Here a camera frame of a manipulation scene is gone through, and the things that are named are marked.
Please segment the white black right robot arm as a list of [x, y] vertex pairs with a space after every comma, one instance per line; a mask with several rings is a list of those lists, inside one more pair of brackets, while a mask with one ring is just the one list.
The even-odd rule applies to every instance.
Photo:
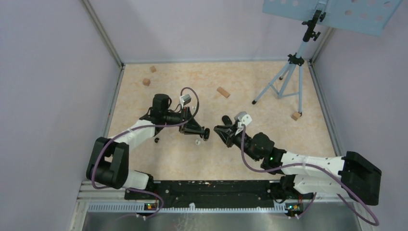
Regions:
[[299, 194], [328, 193], [349, 195], [366, 205], [378, 205], [381, 170], [361, 154], [348, 151], [344, 156], [316, 157], [300, 155], [275, 147], [266, 134], [259, 132], [253, 137], [245, 129], [252, 119], [248, 114], [235, 117], [225, 115], [223, 125], [214, 132], [227, 147], [237, 146], [242, 158], [261, 161], [260, 173], [281, 174], [283, 194], [295, 198]]

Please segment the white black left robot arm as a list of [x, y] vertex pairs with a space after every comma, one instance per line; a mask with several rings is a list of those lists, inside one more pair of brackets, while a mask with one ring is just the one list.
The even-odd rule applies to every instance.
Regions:
[[185, 104], [190, 95], [181, 96], [179, 112], [170, 110], [171, 98], [166, 94], [156, 94], [148, 112], [130, 128], [116, 136], [99, 137], [93, 146], [86, 177], [100, 183], [102, 187], [114, 189], [134, 188], [143, 199], [152, 197], [154, 186], [147, 173], [129, 169], [129, 154], [145, 140], [153, 138], [165, 127], [178, 127], [185, 135], [198, 135], [204, 141], [209, 139], [210, 129], [202, 127]]

